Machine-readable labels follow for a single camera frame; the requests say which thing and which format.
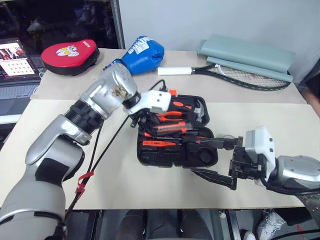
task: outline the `boxing glove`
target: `boxing glove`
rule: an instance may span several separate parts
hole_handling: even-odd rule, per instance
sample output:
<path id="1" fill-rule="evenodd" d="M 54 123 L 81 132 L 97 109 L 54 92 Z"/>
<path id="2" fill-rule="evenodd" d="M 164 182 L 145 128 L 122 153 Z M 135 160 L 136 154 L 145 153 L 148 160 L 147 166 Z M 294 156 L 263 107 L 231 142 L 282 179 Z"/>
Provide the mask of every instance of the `boxing glove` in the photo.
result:
<path id="1" fill-rule="evenodd" d="M 121 59 L 113 62 L 126 66 L 132 75 L 150 72 L 159 67 L 165 48 L 147 36 L 139 36 Z"/>

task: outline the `orange pliers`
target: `orange pliers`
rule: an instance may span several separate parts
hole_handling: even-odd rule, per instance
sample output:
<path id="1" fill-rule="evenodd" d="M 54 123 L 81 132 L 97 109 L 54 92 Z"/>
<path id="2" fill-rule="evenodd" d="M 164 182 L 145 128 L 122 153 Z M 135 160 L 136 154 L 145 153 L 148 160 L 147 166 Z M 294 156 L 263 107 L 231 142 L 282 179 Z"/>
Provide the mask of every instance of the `orange pliers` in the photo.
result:
<path id="1" fill-rule="evenodd" d="M 169 122 L 169 121 L 182 121 L 182 118 L 177 118 L 177 117 L 182 117 L 183 113 L 180 111 L 168 111 L 165 113 L 160 113 L 157 114 L 157 117 L 159 119 L 160 122 Z"/>

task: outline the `racket strings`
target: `racket strings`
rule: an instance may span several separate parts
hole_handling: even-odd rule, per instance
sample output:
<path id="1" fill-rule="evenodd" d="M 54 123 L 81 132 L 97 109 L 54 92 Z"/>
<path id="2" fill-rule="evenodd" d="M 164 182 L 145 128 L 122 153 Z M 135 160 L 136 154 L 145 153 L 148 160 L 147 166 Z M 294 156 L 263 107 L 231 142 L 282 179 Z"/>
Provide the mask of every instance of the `racket strings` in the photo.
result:
<path id="1" fill-rule="evenodd" d="M 226 66 L 220 66 L 220 69 L 226 76 L 230 78 L 237 79 L 244 83 L 253 84 L 257 86 L 281 87 L 283 85 L 288 84 L 287 82 L 282 80 L 277 80 L 267 76 L 261 76 L 261 75 L 253 74 L 250 72 L 233 69 Z M 214 68 L 213 71 L 216 73 L 220 73 L 217 68 Z"/>

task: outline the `table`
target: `table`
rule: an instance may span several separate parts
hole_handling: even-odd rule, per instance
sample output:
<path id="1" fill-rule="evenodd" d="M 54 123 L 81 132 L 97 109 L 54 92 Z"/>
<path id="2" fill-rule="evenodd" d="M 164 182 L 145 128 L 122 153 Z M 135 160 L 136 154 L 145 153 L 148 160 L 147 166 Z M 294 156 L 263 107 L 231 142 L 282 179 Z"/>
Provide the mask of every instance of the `table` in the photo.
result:
<path id="1" fill-rule="evenodd" d="M 57 114 L 63 113 L 74 100 L 32 100 L 0 151 L 0 205 L 25 170 L 25 155 L 37 136 Z M 244 136 L 258 126 L 266 126 L 275 141 L 276 156 L 307 155 L 320 159 L 319 118 L 307 104 L 286 103 L 208 103 L 207 125 L 216 137 L 225 134 Z M 126 115 L 117 109 L 106 121 L 99 139 L 100 155 Z M 245 209 L 301 207 L 294 196 L 266 191 L 252 180 L 238 181 L 237 191 L 209 183 L 181 167 L 143 166 L 136 154 L 137 129 L 129 122 L 100 162 L 87 184 L 76 209 Z M 66 204 L 74 197 L 78 177 L 87 169 L 93 144 L 85 146 L 86 158 L 74 178 L 63 188 Z M 219 161 L 210 167 L 226 175 L 232 152 L 218 150 Z"/>
<path id="2" fill-rule="evenodd" d="M 94 67 L 78 76 L 60 76 L 47 71 L 41 85 L 0 151 L 0 205 L 25 170 L 25 155 L 44 128 L 64 113 L 95 80 L 99 72 L 125 50 L 100 49 Z M 163 67 L 204 66 L 206 59 L 194 51 L 166 51 Z M 161 79 L 155 72 L 134 77 L 141 92 Z M 202 76 L 166 76 L 169 88 L 179 94 L 198 95 L 207 102 L 210 122 L 216 137 L 225 134 L 245 136 L 246 131 L 266 126 L 276 144 L 276 156 L 307 155 L 320 159 L 320 122 L 296 87 L 260 92 L 238 87 L 220 79 Z M 96 158 L 109 143 L 126 115 L 117 109 L 101 131 Z M 137 129 L 129 122 L 103 157 L 85 194 L 75 209 L 179 209 L 179 208 L 279 208 L 301 207 L 294 196 L 266 191 L 251 180 L 239 180 L 238 190 L 206 182 L 181 167 L 143 166 L 136 154 Z M 63 183 L 66 204 L 74 197 L 78 177 L 87 169 L 93 144 L 83 147 L 84 164 L 74 178 Z M 218 150 L 219 162 L 210 169 L 228 174 L 230 151 Z"/>
<path id="3" fill-rule="evenodd" d="M 18 122 L 20 117 L 21 117 L 21 114 L 0 116 L 0 125 L 15 124 L 16 122 Z"/>
<path id="4" fill-rule="evenodd" d="M 99 76 L 99 72 L 112 60 L 121 58 L 126 50 L 100 48 L 100 56 L 94 67 L 77 76 L 62 76 L 47 71 L 39 88 L 31 99 L 76 100 Z M 166 51 L 162 67 L 205 66 L 206 58 L 195 51 Z M 213 103 L 289 103 L 305 104 L 301 94 L 292 83 L 286 89 L 261 92 L 238 87 L 221 79 L 204 75 L 157 76 L 150 72 L 134 76 L 139 91 L 147 91 L 157 80 L 165 79 L 170 89 L 177 89 L 181 95 L 203 97 Z"/>

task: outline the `racket handle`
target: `racket handle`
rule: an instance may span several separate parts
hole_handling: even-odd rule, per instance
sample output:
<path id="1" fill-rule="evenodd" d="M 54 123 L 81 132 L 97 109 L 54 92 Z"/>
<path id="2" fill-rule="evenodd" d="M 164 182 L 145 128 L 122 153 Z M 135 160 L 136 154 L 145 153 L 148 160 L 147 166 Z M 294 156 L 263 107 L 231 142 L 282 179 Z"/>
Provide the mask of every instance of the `racket handle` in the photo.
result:
<path id="1" fill-rule="evenodd" d="M 161 75 L 191 75 L 192 67 L 158 67 L 158 76 Z"/>

